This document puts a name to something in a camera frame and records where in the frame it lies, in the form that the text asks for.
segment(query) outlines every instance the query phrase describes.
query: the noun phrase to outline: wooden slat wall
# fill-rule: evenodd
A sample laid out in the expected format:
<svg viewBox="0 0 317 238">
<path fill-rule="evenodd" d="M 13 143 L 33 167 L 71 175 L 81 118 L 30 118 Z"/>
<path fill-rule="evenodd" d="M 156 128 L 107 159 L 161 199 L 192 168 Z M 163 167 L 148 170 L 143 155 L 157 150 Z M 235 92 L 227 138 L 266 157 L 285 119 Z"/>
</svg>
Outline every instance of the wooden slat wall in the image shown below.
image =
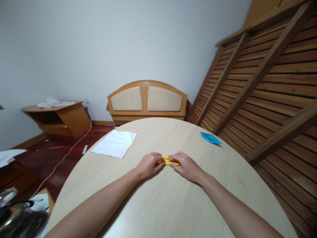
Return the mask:
<svg viewBox="0 0 317 238">
<path fill-rule="evenodd" d="M 211 106 L 204 111 L 210 94 L 204 94 L 204 100 L 200 95 L 200 108 L 193 109 L 197 115 L 189 122 L 215 133 L 215 127 L 291 20 L 292 16 L 288 16 L 264 29 L 250 32 L 249 41 L 216 98 L 209 104 Z M 283 125 L 296 118 L 304 108 L 317 104 L 316 13 L 311 14 L 303 25 L 252 94 L 216 134 L 248 161 L 251 151 L 256 151 L 267 138 L 282 131 Z M 211 91 L 237 43 L 222 46 L 222 55 L 208 77 Z M 317 112 L 313 113 L 312 119 L 316 120 L 310 122 L 308 130 L 294 131 L 297 133 L 292 137 L 294 139 L 286 140 L 283 146 L 269 152 L 272 154 L 252 164 L 281 203 L 299 237 L 317 235 Z"/>
<path fill-rule="evenodd" d="M 198 118 L 201 115 L 203 108 L 206 105 L 206 102 L 211 95 L 212 91 L 214 90 L 215 84 L 217 83 L 220 75 L 223 72 L 232 52 L 234 51 L 235 47 L 237 46 L 238 41 L 231 43 L 223 48 L 223 50 L 219 53 L 220 57 L 219 60 L 216 62 L 216 66 L 210 74 L 208 75 L 208 81 L 206 82 L 206 86 L 204 90 L 201 92 L 201 95 L 198 95 L 196 98 L 197 105 L 194 108 L 191 117 L 188 119 L 189 122 L 196 124 Z"/>
</svg>

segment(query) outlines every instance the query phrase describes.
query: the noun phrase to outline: white wall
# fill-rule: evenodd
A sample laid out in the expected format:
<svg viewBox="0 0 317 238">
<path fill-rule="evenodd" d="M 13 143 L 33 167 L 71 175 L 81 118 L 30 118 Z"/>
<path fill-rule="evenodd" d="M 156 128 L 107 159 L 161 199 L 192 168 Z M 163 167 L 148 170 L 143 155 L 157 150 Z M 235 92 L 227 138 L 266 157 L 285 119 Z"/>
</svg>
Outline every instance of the white wall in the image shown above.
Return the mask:
<svg viewBox="0 0 317 238">
<path fill-rule="evenodd" d="M 0 21 L 16 44 L 27 49 L 36 64 L 32 73 L 50 81 L 57 99 L 89 99 L 94 120 L 111 120 L 107 96 L 136 80 L 168 83 L 193 102 L 214 44 L 242 27 L 250 3 L 4 0 Z M 34 102 L 50 96 L 46 90 L 40 94 Z"/>
<path fill-rule="evenodd" d="M 12 148 L 42 131 L 20 108 L 36 104 L 52 87 L 34 61 L 14 44 L 0 25 L 0 151 Z"/>
</svg>

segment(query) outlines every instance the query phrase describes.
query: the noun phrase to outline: blue paper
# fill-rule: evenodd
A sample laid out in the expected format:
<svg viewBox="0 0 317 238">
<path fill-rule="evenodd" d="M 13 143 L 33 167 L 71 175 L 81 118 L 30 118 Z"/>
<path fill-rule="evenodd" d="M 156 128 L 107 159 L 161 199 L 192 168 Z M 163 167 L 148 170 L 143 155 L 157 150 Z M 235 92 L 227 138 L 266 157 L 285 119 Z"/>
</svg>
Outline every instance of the blue paper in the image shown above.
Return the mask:
<svg viewBox="0 0 317 238">
<path fill-rule="evenodd" d="M 206 139 L 206 141 L 213 143 L 213 144 L 222 144 L 214 135 L 207 134 L 201 132 L 201 135 Z"/>
</svg>

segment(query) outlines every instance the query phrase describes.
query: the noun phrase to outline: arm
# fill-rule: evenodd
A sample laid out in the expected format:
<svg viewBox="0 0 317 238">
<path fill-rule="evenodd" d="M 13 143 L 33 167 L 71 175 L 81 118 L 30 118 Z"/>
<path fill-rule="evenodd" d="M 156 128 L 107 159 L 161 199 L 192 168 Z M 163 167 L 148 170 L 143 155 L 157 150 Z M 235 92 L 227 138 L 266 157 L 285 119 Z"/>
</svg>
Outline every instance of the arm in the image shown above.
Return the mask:
<svg viewBox="0 0 317 238">
<path fill-rule="evenodd" d="M 165 166 L 159 153 L 145 155 L 134 169 L 105 186 L 64 217 L 45 238 L 95 237 L 106 225 L 119 205 L 142 179 Z"/>
<path fill-rule="evenodd" d="M 178 152 L 169 155 L 170 161 L 179 161 L 181 168 L 170 166 L 190 181 L 198 183 L 216 205 L 236 237 L 282 237 L 262 217 L 225 189 L 213 176 L 207 174 L 188 155 Z"/>
</svg>

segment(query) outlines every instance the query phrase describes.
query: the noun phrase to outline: forearm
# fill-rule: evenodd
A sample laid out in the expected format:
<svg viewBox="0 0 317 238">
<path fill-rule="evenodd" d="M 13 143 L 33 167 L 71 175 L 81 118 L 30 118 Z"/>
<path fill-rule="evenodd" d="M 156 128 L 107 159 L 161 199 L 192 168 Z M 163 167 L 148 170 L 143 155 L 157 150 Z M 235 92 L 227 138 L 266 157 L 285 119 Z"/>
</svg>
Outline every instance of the forearm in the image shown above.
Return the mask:
<svg viewBox="0 0 317 238">
<path fill-rule="evenodd" d="M 282 237 L 263 218 L 205 173 L 199 184 L 216 205 L 233 234 L 239 237 Z"/>
<path fill-rule="evenodd" d="M 76 207 L 47 234 L 46 238 L 95 237 L 140 180 L 141 177 L 136 170 L 129 171 Z"/>
</svg>

